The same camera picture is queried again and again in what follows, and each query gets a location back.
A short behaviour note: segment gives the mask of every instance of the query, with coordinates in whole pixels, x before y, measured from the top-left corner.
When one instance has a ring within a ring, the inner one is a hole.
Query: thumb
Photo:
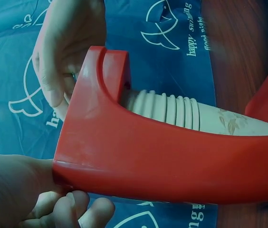
[[[35,176],[39,181],[40,193],[48,191],[63,192],[63,189],[54,182],[52,159],[29,159],[31,159],[31,167],[34,169]]]
[[[63,101],[64,90],[58,63],[58,45],[53,40],[44,40],[39,47],[38,79],[49,105],[56,108]]]

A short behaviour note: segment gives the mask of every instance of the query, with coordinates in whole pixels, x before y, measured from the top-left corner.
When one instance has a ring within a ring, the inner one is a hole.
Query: brown wooden surface
[[[268,75],[268,0],[203,0],[217,105],[243,113]],[[218,228],[268,228],[260,204],[219,206]]]

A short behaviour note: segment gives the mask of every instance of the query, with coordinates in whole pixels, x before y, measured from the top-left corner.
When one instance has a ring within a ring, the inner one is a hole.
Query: red plastic holder
[[[268,201],[268,136],[203,133],[121,107],[128,53],[91,47],[54,158],[56,183],[148,201]]]

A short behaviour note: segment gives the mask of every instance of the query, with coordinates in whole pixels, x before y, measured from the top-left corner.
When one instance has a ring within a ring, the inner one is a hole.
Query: hand
[[[108,199],[87,209],[82,191],[63,194],[53,182],[52,160],[0,155],[0,227],[104,228],[114,213]]]
[[[40,30],[33,66],[42,91],[64,121],[75,82],[90,46],[104,46],[104,0],[53,0]]]

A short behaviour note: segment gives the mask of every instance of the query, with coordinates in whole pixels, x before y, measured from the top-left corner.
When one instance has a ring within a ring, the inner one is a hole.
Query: blue fabric with print
[[[52,0],[0,1],[0,154],[53,158],[62,122],[47,104],[31,54]],[[134,89],[215,105],[199,0],[107,0],[108,49],[130,53]],[[112,198],[109,228],[214,228],[217,206]]]

